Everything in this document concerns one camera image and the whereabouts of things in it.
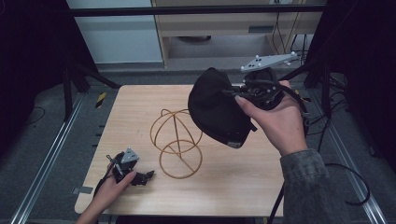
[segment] wall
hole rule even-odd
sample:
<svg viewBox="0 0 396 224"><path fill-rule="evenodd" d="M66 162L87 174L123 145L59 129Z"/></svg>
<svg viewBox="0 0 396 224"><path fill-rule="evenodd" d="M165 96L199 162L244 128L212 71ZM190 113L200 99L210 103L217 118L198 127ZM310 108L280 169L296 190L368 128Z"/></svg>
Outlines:
<svg viewBox="0 0 396 224"><path fill-rule="evenodd" d="M149 0L67 0L67 4L70 8L151 7ZM153 16L81 17L76 22L98 65L163 62Z"/></svg>

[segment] wooden table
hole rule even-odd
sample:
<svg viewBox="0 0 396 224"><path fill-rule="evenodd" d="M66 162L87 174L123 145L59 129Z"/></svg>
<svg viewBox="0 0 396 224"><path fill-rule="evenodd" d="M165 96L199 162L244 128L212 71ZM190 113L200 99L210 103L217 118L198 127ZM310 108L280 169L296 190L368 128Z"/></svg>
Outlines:
<svg viewBox="0 0 396 224"><path fill-rule="evenodd" d="M127 147L139 155L135 169L145 173L155 170L146 186L129 187L105 213L114 215L164 216L226 216L268 217L283 183L279 154L261 130L250 133L239 149L230 148L205 134L198 144L203 162L197 173L184 179L174 179L160 168L161 151L151 142L150 128L163 109L187 109L192 85L123 86L113 105L102 138L93 156L84 181L85 187L95 188L109 163L106 155L115 157ZM189 116L180 119L195 139L199 129ZM164 125L159 133L160 144L176 140L175 125ZM183 128L178 126L179 134ZM197 149L183 153L186 160L196 164ZM168 160L170 172L186 172L182 162ZM80 193L76 212L82 213L92 200L91 194ZM277 216L283 216L280 205Z"/></svg>

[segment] person's right hand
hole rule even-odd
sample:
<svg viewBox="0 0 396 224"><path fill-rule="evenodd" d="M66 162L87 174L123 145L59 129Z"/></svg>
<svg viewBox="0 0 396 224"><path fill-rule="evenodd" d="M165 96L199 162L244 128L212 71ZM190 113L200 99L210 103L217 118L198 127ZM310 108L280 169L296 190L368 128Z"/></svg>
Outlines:
<svg viewBox="0 0 396 224"><path fill-rule="evenodd" d="M290 87L288 81L280 81L280 84ZM281 156L307 149L300 107L289 95L285 93L280 104L269 111L259 109L239 96L235 100L245 114L259 123Z"/></svg>

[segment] gray floor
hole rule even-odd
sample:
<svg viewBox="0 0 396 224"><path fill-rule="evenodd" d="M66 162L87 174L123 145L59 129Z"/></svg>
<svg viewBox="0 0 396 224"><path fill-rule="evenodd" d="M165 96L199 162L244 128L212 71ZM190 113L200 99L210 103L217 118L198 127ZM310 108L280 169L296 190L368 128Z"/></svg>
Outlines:
<svg viewBox="0 0 396 224"><path fill-rule="evenodd" d="M147 68L103 75L122 85L192 84L206 68L213 66L226 71L233 83L239 83L244 76L238 72L241 65L248 63L256 54L272 54L269 43L263 36L258 35L212 36L211 40L205 42L174 38L172 45L171 58L166 69ZM294 62L290 66L282 63L275 66L275 70L281 75L297 66L299 62ZM294 79L293 86L297 89L301 87L301 80L301 77ZM79 96L83 97L81 109L30 213L29 220L32 222L62 223L62 220L64 223L72 223L78 217L74 211L77 195L73 194L72 190L74 187L80 187L84 181L95 146L100 140L98 135L103 130L102 125L106 124L118 92L94 79L89 81L92 85L89 93L74 94L76 99ZM103 105L101 108L95 108L99 94L104 91L106 98ZM306 97L313 97L312 92L301 92ZM342 95L337 95L333 102L339 100L342 100ZM35 106L27 120L30 124L21 130L20 136L12 145L12 153L1 159L0 220L4 222L7 222L17 210L61 129L64 118L63 87L56 86L40 93L35 99ZM384 159L370 156L367 143L356 121L345 110L346 106L340 105L333 113L332 125L342 137L347 152L360 173L369 183L375 201L387 222L396 223L396 174L390 170ZM320 112L314 104L307 104L307 107L313 117L319 115ZM321 131L323 125L324 121L313 125L310 132ZM307 137L308 145L311 147L317 147L318 140L319 134ZM323 159L326 162L340 162L336 150L330 132L326 132L321 148ZM338 168L329 170L334 183L346 200L358 201L347 172ZM372 222L367 216L367 207L349 206L348 209L354 223Z"/></svg>

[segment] black cap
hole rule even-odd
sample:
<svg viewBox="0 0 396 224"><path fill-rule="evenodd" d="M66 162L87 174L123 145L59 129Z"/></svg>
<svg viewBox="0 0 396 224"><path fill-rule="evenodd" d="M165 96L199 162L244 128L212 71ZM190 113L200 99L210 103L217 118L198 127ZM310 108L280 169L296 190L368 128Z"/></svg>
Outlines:
<svg viewBox="0 0 396 224"><path fill-rule="evenodd" d="M196 80L190 96L189 111L192 120L205 134L229 147L240 148L250 130L256 131L233 97L223 91L232 91L227 74L208 68Z"/></svg>

